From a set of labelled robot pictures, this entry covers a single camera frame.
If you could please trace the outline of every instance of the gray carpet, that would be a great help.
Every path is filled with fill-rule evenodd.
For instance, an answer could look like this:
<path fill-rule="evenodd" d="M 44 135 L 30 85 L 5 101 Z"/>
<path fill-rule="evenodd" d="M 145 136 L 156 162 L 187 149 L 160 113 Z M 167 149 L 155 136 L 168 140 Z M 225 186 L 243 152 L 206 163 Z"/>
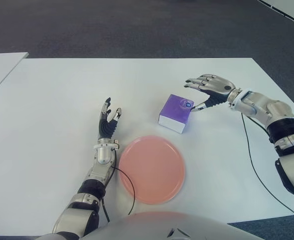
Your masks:
<path fill-rule="evenodd" d="M 294 101 L 294 22 L 256 0 L 0 0 L 4 52 L 254 58 Z M 293 224 L 293 217 L 284 217 L 234 226 L 267 240 L 291 240 Z"/>

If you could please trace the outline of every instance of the round plastic plate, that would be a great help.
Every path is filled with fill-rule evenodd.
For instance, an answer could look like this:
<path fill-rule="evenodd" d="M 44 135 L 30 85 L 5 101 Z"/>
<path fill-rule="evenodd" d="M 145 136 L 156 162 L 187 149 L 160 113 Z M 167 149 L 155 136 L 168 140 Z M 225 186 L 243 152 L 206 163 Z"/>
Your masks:
<path fill-rule="evenodd" d="M 180 152 L 159 136 L 135 139 L 122 153 L 119 168 L 130 177 L 136 199 L 146 204 L 171 200 L 181 189 L 185 178 Z M 126 190 L 133 195 L 130 182 L 122 173 L 119 174 Z"/>

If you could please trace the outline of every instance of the purple cube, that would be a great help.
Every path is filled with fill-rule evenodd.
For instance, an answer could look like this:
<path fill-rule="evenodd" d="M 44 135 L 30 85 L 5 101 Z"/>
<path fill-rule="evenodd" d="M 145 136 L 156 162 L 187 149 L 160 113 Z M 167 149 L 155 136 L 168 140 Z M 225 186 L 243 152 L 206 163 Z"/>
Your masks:
<path fill-rule="evenodd" d="M 181 134 L 193 104 L 189 99 L 171 94 L 160 112 L 158 123 Z"/>

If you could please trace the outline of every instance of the robotic arm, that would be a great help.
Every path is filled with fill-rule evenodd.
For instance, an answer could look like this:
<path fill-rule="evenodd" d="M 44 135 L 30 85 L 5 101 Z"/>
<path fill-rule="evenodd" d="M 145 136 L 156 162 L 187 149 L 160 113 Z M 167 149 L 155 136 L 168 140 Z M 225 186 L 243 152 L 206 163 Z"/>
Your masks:
<path fill-rule="evenodd" d="M 98 144 L 92 168 L 86 175 L 78 193 L 75 194 L 66 209 L 58 218 L 53 233 L 40 239 L 77 240 L 98 228 L 100 201 L 104 197 L 105 187 L 109 182 L 112 166 L 115 164 L 115 151 L 118 141 L 111 140 L 121 116 L 121 109 L 116 110 L 112 120 L 107 118 L 111 110 L 110 98 L 103 103 L 100 121 Z"/>
<path fill-rule="evenodd" d="M 232 82 L 212 74 L 204 74 L 186 82 L 186 88 L 210 96 L 205 102 L 194 106 L 192 112 L 229 102 L 232 110 L 256 118 L 264 125 L 279 155 L 275 166 L 280 179 L 284 187 L 294 194 L 294 115 L 290 106 L 249 89 L 236 88 Z"/>

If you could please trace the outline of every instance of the black cable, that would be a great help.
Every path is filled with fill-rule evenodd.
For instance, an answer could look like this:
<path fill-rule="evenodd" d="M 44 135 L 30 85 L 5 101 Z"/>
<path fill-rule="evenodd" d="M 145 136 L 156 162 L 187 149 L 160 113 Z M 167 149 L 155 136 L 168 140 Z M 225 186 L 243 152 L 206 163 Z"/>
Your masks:
<path fill-rule="evenodd" d="M 113 168 L 116 169 L 116 170 L 118 170 L 118 171 L 120 171 L 120 172 L 122 172 L 122 173 L 127 177 L 127 179 L 129 180 L 129 182 L 131 183 L 132 190 L 133 190 L 133 202 L 132 202 L 131 209 L 130 209 L 130 211 L 129 211 L 129 213 L 128 213 L 128 215 L 130 215 L 130 213 L 132 212 L 132 209 L 133 209 L 133 207 L 134 207 L 134 205 L 135 205 L 135 201 L 136 201 L 136 192 L 135 192 L 135 188 L 133 187 L 133 183 L 132 183 L 131 179 L 128 177 L 128 175 L 126 175 L 126 173 L 125 173 L 124 171 L 122 171 L 121 169 L 119 169 L 119 168 L 117 168 L 117 167 L 115 167 L 115 166 L 113 166 Z"/>
<path fill-rule="evenodd" d="M 269 133 L 267 132 L 267 130 L 262 126 L 260 125 L 259 123 L 257 123 L 254 119 L 252 119 L 251 117 L 249 116 L 246 116 L 247 118 L 249 118 L 252 122 L 254 122 L 255 124 L 257 124 L 262 130 L 264 130 L 264 132 L 269 136 Z"/>
<path fill-rule="evenodd" d="M 114 163 L 114 166 L 116 166 L 116 164 L 117 164 L 117 153 L 116 153 L 116 150 L 115 149 L 113 151 L 115 152 L 115 163 Z M 111 180 L 111 178 L 112 178 L 112 176 L 113 176 L 114 173 L 115 173 L 115 168 L 113 168 L 112 173 L 111 173 L 110 177 L 108 178 L 108 180 L 107 180 L 107 182 L 105 184 L 105 188 L 109 184 L 109 182 L 110 182 L 110 180 Z M 104 198 L 101 199 L 101 204 L 102 204 L 102 209 L 103 209 L 103 212 L 105 213 L 106 219 L 107 219 L 108 222 L 110 222 L 110 218 L 109 218 L 109 215 L 108 215 L 107 210 L 106 210 Z"/>
<path fill-rule="evenodd" d="M 101 199 L 101 204 L 102 204 L 102 209 L 103 209 L 103 212 L 105 213 L 106 219 L 107 219 L 108 222 L 110 222 L 110 218 L 109 218 L 109 215 L 107 213 L 106 206 L 105 206 L 105 201 L 104 201 L 103 198 Z"/>
<path fill-rule="evenodd" d="M 133 187 L 133 183 L 132 183 L 131 179 L 128 177 L 128 175 L 127 175 L 124 171 L 122 171 L 121 169 L 115 167 L 116 165 L 117 165 L 117 153 L 116 153 L 116 151 L 115 151 L 115 164 L 114 164 L 114 166 L 111 166 L 111 167 L 113 168 L 113 170 L 112 170 L 112 173 L 111 173 L 109 179 L 107 180 L 107 182 L 106 182 L 106 184 L 105 184 L 105 187 L 107 187 L 108 183 L 110 182 L 111 177 L 113 176 L 115 170 L 120 171 L 121 173 L 123 173 L 123 174 L 127 177 L 127 179 L 129 180 L 129 182 L 131 183 L 131 186 L 132 186 L 132 189 L 133 189 L 133 202 L 132 202 L 131 209 L 130 209 L 130 211 L 129 211 L 129 213 L 128 213 L 128 215 L 130 215 L 131 212 L 132 212 L 132 210 L 133 210 L 133 207 L 134 207 L 134 205 L 135 205 L 135 201 L 136 201 L 136 192 L 135 192 L 135 188 Z M 110 222 L 110 218 L 109 218 L 109 215 L 108 215 L 108 213 L 107 213 L 106 206 L 105 206 L 105 201 L 104 201 L 103 198 L 101 199 L 101 204 L 102 204 L 103 212 L 104 212 L 104 214 L 105 214 L 105 216 L 106 216 L 106 219 L 107 219 L 107 221 L 108 221 L 108 223 L 109 223 L 109 222 Z"/>
<path fill-rule="evenodd" d="M 243 119 L 243 114 L 241 114 L 241 119 L 242 119 L 242 123 L 243 123 L 243 128 L 244 128 L 245 133 L 246 133 L 246 139 L 247 139 L 247 145 L 248 145 L 248 153 L 249 153 L 250 163 L 251 163 L 252 169 L 255 172 L 258 180 L 263 185 L 263 187 L 270 193 L 270 195 L 273 196 L 274 199 L 276 199 L 280 204 L 282 204 L 285 208 L 287 208 L 289 211 L 291 211 L 294 214 L 294 211 L 293 210 L 291 210 L 289 207 L 287 207 L 285 204 L 283 204 L 282 201 L 280 201 L 277 197 L 275 197 L 274 194 L 271 193 L 271 191 L 269 191 L 269 189 L 266 187 L 266 185 L 262 182 L 262 180 L 260 179 L 259 175 L 257 174 L 256 169 L 255 169 L 255 167 L 254 167 L 254 165 L 252 163 L 252 158 L 251 158 L 251 153 L 250 153 L 250 146 L 249 146 L 249 139 L 248 139 L 248 133 L 247 133 L 245 121 Z"/>

